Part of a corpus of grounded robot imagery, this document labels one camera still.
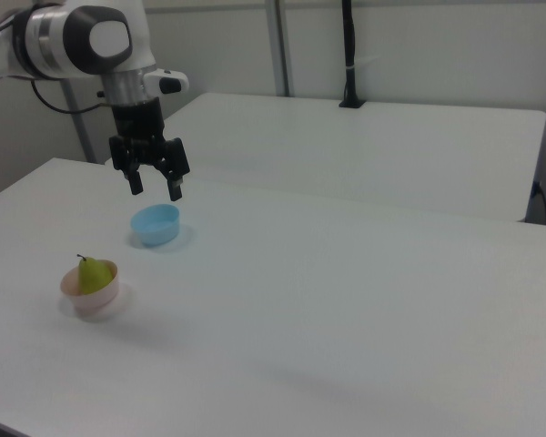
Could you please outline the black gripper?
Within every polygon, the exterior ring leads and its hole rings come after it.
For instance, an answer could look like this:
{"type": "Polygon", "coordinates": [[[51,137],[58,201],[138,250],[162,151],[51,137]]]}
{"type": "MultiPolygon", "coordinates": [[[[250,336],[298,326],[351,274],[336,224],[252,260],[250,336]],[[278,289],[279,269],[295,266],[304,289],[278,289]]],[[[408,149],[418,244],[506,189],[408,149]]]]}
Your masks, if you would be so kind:
{"type": "Polygon", "coordinates": [[[190,172],[180,138],[166,139],[165,120],[158,97],[130,106],[111,106],[117,133],[109,139],[113,166],[121,171],[134,196],[141,194],[140,166],[159,168],[167,178],[169,198],[183,197],[183,177],[190,172]]]}

